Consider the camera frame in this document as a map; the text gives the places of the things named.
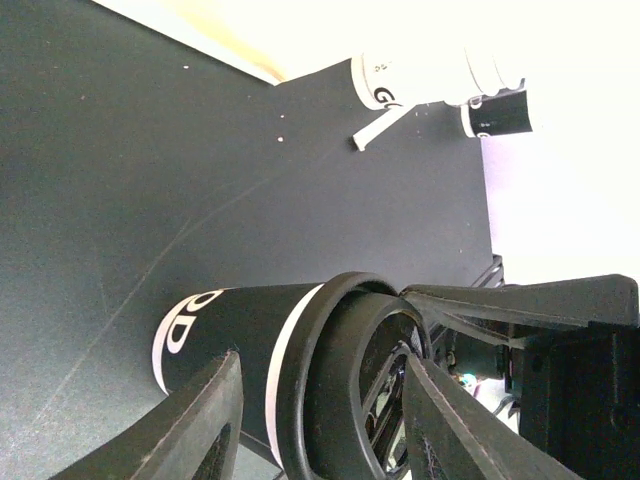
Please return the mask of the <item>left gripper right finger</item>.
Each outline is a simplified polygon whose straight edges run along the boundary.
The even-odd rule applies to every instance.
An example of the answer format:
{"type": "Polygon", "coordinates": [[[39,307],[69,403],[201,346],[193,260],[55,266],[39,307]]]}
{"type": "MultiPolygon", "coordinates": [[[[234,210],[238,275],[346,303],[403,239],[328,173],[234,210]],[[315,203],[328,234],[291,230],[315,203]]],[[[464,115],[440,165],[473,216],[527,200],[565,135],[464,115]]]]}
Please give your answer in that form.
{"type": "Polygon", "coordinates": [[[577,479],[429,359],[409,358],[403,410],[414,479],[577,479]]]}

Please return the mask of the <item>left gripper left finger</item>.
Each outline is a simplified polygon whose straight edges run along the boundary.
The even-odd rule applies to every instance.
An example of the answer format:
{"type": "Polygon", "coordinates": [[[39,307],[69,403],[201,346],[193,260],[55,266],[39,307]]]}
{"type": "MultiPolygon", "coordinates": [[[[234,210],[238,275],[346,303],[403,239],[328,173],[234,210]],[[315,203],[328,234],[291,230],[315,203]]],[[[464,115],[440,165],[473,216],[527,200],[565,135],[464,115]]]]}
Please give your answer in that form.
{"type": "Polygon", "coordinates": [[[239,354],[214,359],[134,425],[56,479],[230,479],[239,445],[239,354]]]}

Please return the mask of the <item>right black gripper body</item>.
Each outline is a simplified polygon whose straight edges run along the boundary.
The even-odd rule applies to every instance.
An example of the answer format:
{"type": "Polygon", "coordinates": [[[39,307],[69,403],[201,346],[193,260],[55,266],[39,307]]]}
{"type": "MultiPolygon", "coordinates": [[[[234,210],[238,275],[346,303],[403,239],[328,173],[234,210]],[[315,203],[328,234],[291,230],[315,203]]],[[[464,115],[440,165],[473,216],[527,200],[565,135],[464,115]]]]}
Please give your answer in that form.
{"type": "Polygon", "coordinates": [[[449,333],[450,370],[496,378],[519,434],[585,479],[639,476],[639,327],[449,333]]]}

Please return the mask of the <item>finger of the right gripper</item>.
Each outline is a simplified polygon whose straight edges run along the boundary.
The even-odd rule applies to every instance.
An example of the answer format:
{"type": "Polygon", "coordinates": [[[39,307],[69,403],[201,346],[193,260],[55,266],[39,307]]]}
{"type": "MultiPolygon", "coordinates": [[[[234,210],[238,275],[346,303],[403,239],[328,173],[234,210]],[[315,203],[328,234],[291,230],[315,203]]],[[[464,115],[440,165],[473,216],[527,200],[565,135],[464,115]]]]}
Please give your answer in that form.
{"type": "Polygon", "coordinates": [[[411,285],[402,297],[427,320],[516,349],[555,332],[639,327],[639,286],[619,274],[499,288],[411,285]]]}

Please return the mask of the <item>single black paper cup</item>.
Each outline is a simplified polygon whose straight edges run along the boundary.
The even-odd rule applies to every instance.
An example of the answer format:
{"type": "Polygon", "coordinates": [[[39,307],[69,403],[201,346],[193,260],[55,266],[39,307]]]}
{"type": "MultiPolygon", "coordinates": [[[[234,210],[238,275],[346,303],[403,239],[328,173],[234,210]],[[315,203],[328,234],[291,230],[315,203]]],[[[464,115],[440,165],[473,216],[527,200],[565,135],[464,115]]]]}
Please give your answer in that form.
{"type": "Polygon", "coordinates": [[[217,289],[180,300],[160,321],[151,363],[159,388],[177,391],[213,359],[240,355],[243,383],[241,441],[281,466],[276,396],[294,328],[323,287],[298,284],[217,289]]]}

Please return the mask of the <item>single white stirrer packet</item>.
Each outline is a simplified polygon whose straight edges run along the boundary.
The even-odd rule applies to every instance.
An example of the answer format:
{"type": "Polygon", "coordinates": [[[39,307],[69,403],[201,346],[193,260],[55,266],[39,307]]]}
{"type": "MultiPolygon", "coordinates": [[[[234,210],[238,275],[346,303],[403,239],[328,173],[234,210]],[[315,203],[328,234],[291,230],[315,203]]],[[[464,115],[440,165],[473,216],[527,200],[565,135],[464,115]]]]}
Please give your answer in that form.
{"type": "Polygon", "coordinates": [[[364,152],[366,147],[383,132],[390,128],[398,120],[411,112],[416,105],[405,107],[394,107],[372,121],[367,126],[361,128],[352,135],[354,146],[359,152],[364,152]]]}

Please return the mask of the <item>kraft paper bag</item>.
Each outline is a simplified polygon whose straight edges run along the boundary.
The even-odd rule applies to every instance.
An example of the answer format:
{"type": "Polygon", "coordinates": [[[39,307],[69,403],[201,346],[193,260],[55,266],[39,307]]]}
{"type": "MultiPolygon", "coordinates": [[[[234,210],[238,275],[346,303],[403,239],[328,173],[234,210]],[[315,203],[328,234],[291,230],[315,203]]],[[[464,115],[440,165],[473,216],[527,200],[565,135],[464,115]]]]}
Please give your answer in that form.
{"type": "Polygon", "coordinates": [[[270,85],[422,34],[444,1],[105,1],[103,7],[270,85]]]}

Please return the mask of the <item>black lid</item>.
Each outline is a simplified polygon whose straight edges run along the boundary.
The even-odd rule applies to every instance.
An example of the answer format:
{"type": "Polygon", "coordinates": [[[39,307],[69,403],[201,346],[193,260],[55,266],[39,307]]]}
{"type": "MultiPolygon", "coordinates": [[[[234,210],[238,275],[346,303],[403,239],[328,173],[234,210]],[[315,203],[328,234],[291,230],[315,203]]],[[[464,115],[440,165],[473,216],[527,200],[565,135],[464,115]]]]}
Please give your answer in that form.
{"type": "Polygon", "coordinates": [[[431,345],[422,317],[386,280],[348,272],[283,285],[269,306],[263,420],[272,458],[291,479],[396,479],[404,369],[431,345]]]}

